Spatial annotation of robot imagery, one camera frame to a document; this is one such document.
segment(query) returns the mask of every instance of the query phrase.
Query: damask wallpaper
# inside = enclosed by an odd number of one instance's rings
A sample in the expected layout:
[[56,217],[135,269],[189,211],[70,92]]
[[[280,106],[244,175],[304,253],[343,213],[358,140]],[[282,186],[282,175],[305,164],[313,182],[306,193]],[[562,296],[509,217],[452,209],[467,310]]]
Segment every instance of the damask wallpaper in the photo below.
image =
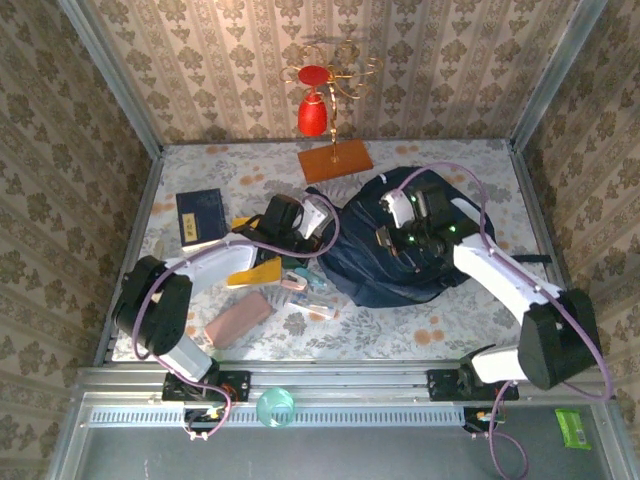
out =
[[525,157],[640,453],[640,2],[609,1]]
[[362,138],[505,138],[576,0],[90,0],[163,143],[300,135],[302,47],[351,38],[384,59],[373,93],[340,106]]
[[0,2],[0,478],[44,476],[149,160],[55,1]]

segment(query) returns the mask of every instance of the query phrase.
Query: clear plastic cup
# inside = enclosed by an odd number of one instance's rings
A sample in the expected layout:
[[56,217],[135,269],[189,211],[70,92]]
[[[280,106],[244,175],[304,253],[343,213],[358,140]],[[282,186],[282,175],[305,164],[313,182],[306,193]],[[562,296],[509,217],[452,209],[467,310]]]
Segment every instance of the clear plastic cup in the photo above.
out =
[[284,388],[270,388],[262,394],[256,405],[258,420],[271,428],[286,427],[293,421],[295,402]]

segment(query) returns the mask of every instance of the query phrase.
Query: white floral surface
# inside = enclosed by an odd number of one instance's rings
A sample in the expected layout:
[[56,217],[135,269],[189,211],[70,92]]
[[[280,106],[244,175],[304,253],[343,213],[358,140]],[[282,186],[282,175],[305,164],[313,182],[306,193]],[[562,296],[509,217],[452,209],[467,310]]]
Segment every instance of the white floral surface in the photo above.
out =
[[[231,218],[264,212],[271,196],[303,196],[306,183],[297,160],[302,149],[324,143],[255,143],[227,146],[173,146],[149,218],[140,256],[182,256],[175,193],[218,187],[227,223]],[[342,206],[376,174],[401,165],[448,160],[466,166],[485,182],[489,216],[500,245],[509,253],[537,253],[537,246],[515,173],[502,140],[427,140],[366,142],[374,169],[322,182],[316,187]],[[461,191],[479,200],[477,188],[460,171],[438,169]],[[315,261],[315,272],[322,272]],[[532,269],[542,274],[543,269]],[[515,319],[473,280],[447,290],[429,304],[403,308],[356,307],[330,284],[322,295],[339,307],[336,318],[322,320],[287,305],[288,290],[257,287],[274,314],[231,347],[214,354],[203,334],[218,313],[247,295],[250,288],[215,285],[193,299],[187,333],[218,360],[362,360],[458,358],[489,343],[517,339]],[[131,340],[116,343],[115,361],[134,360]]]

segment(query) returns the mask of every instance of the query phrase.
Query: orange wooden block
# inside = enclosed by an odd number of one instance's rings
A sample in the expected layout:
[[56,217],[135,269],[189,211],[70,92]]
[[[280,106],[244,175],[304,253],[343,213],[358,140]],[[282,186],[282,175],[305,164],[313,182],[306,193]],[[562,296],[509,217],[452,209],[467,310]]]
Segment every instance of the orange wooden block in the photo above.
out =
[[373,163],[362,140],[350,140],[337,145],[338,161],[332,162],[333,145],[298,153],[298,160],[307,183],[371,170]]

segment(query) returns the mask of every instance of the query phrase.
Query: green snack packet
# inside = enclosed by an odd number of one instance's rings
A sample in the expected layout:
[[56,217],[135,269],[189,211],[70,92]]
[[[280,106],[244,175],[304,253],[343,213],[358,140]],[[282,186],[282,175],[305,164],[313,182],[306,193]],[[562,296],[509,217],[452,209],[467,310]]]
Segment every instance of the green snack packet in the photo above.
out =
[[591,450],[591,445],[587,442],[587,436],[584,433],[580,412],[558,408],[556,409],[556,417],[558,418],[560,430],[562,430],[565,447]]

